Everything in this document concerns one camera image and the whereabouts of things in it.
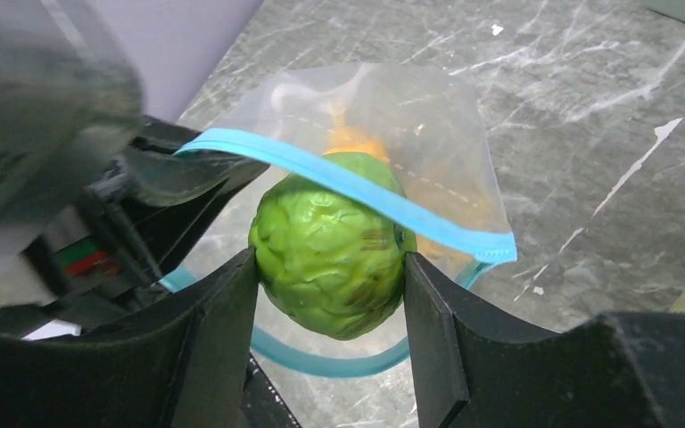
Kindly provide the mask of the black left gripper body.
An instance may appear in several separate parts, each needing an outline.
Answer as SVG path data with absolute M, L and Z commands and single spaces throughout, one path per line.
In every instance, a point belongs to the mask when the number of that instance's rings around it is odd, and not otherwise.
M 0 286 L 116 155 L 168 162 L 194 77 L 161 1 L 0 1 Z

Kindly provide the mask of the green custard apple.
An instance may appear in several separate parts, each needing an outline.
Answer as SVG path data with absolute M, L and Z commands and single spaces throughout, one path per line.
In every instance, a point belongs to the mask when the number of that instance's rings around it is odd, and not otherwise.
M 269 301 L 339 341 L 369 333 L 402 302 L 413 232 L 346 196 L 289 174 L 267 190 L 248 241 Z

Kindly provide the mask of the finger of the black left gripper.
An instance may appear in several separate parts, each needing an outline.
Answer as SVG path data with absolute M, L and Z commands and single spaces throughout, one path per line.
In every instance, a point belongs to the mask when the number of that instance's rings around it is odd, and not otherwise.
M 155 276 L 174 270 L 227 203 L 268 170 L 264 162 L 228 152 L 178 152 L 199 135 L 145 116 L 121 155 L 127 192 L 120 206 Z

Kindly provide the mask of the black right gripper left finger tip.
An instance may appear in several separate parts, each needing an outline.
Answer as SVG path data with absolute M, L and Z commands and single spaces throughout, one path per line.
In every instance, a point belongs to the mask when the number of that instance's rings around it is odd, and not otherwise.
M 0 427 L 236 427 L 258 279 L 254 252 L 80 336 L 27 341 L 0 308 Z

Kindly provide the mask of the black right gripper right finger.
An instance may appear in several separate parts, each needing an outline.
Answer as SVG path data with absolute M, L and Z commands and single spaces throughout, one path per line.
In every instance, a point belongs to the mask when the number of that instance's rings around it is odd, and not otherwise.
M 423 427 L 685 427 L 685 314 L 605 312 L 533 325 L 406 257 Z

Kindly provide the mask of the clear zip bag blue zipper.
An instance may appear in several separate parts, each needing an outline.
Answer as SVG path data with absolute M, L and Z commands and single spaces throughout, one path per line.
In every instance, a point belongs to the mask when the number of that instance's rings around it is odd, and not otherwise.
M 516 261 L 472 85 L 434 68 L 348 63 L 276 74 L 177 150 L 268 165 L 204 251 L 256 251 L 256 354 L 307 375 L 409 356 L 405 258 L 469 288 Z

